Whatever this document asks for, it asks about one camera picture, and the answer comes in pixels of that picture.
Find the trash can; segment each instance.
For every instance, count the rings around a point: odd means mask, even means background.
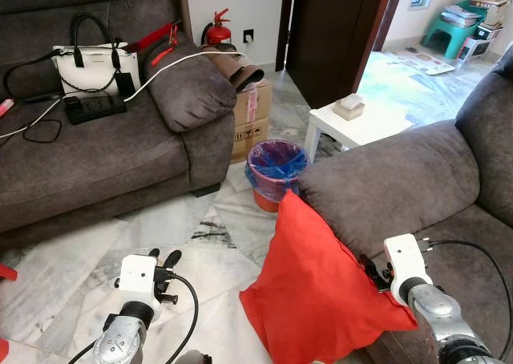
[[[267,140],[252,147],[245,174],[253,186],[255,202],[267,212],[277,212],[278,204],[292,189],[299,194],[299,175],[309,165],[305,149],[282,140]]]

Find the wall socket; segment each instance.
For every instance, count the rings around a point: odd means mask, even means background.
[[[255,34],[254,29],[244,30],[242,33],[242,42],[244,42],[244,43],[253,42],[254,34]]]

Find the wooden door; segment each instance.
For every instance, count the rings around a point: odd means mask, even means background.
[[[311,108],[355,92],[388,0],[294,0],[285,68]]]

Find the white side table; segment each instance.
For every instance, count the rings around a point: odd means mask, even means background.
[[[312,162],[322,132],[331,135],[348,148],[355,148],[398,134],[413,126],[404,115],[383,111],[372,105],[367,105],[362,115],[348,121],[333,112],[334,105],[335,103],[331,103],[310,111],[305,149]]]

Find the white handbag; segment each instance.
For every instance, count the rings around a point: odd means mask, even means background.
[[[98,46],[78,46],[77,35],[85,19],[93,20],[110,43]],[[116,48],[107,25],[94,15],[77,14],[71,21],[71,42],[73,46],[54,46],[59,55],[52,58],[59,72],[65,93],[78,98],[96,97],[99,93],[118,95],[118,75],[131,76],[133,90],[140,88],[137,53],[127,53]]]

